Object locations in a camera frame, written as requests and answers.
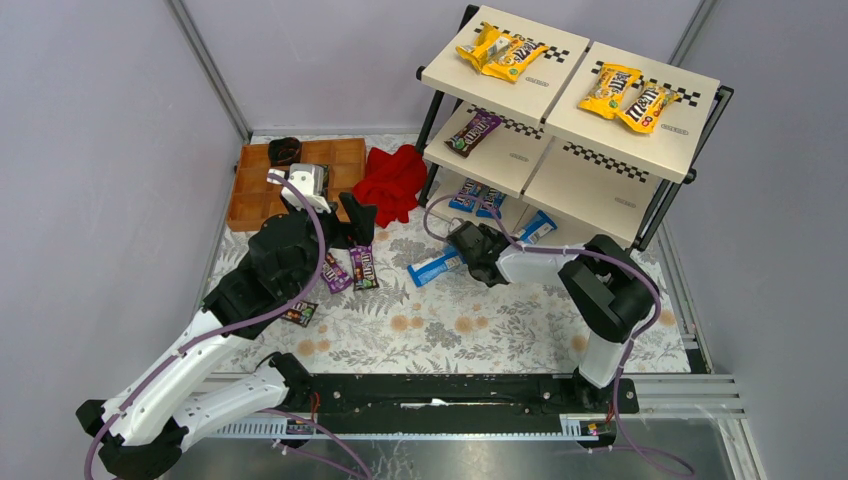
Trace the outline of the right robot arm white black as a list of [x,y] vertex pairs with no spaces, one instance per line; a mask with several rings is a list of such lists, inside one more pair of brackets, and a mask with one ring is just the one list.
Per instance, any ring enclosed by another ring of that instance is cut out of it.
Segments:
[[660,291],[611,237],[575,246],[526,244],[486,224],[465,221],[446,236],[475,280],[489,287],[562,287],[590,330],[576,374],[601,389],[623,372],[635,338],[662,310]]

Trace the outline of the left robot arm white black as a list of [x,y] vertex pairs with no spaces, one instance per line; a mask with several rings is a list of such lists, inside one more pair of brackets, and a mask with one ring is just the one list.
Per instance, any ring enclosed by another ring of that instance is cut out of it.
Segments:
[[77,419],[92,437],[85,478],[100,461],[119,479],[156,479],[194,443],[232,421],[279,406],[318,405],[310,374],[293,355],[279,352],[240,382],[192,393],[220,362],[304,302],[330,249],[372,243],[376,206],[360,204],[351,193],[340,200],[347,221],[308,205],[264,220],[240,263],[203,299],[156,364],[114,397],[80,405]]

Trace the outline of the blue M&M bag moved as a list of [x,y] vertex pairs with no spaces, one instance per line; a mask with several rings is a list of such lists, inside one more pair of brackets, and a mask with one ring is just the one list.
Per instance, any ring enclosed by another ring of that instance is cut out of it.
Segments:
[[489,187],[480,202],[475,215],[479,218],[502,218],[501,207],[507,195],[496,188]]

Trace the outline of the light blue candy bag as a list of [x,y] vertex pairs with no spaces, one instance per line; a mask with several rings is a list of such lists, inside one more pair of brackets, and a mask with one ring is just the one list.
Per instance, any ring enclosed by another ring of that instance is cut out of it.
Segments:
[[417,287],[423,287],[441,274],[452,271],[464,263],[464,259],[457,250],[447,246],[438,255],[409,265],[407,272]]

